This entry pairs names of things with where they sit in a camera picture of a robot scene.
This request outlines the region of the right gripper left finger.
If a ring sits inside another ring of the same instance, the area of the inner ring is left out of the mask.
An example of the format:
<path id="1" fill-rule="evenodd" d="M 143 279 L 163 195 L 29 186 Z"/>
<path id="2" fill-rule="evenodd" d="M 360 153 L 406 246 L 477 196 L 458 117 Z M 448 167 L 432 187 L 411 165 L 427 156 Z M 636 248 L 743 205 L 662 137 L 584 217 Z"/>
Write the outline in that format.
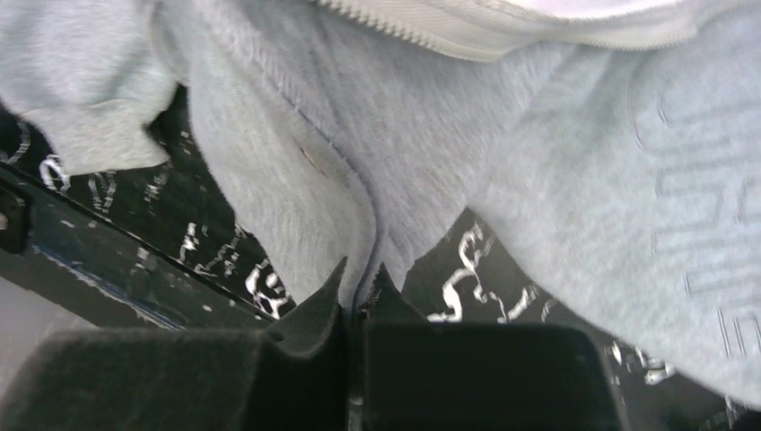
<path id="1" fill-rule="evenodd" d="M 343 268 L 262 330 L 78 330 L 44 341 L 4 430 L 343 430 Z"/>

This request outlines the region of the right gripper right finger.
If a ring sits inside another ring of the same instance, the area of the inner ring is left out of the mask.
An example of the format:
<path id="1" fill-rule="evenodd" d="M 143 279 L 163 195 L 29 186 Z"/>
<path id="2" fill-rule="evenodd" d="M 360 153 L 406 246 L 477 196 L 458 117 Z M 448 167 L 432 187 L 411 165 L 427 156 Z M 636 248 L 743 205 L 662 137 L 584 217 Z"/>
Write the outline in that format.
<path id="1" fill-rule="evenodd" d="M 621 430 L 590 338 L 543 324 L 432 323 L 381 269 L 363 321 L 360 430 Z"/>

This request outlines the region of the grey zip-up jacket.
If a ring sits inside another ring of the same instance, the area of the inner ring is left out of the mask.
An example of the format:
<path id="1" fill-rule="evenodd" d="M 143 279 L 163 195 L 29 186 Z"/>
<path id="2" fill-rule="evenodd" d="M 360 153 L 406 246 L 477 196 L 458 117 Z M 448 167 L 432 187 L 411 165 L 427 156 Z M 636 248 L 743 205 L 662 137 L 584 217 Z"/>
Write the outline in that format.
<path id="1" fill-rule="evenodd" d="M 757 1 L 4 1 L 1 102 L 144 168 L 178 86 L 290 294 L 358 308 L 464 209 L 583 319 L 760 404 Z"/>

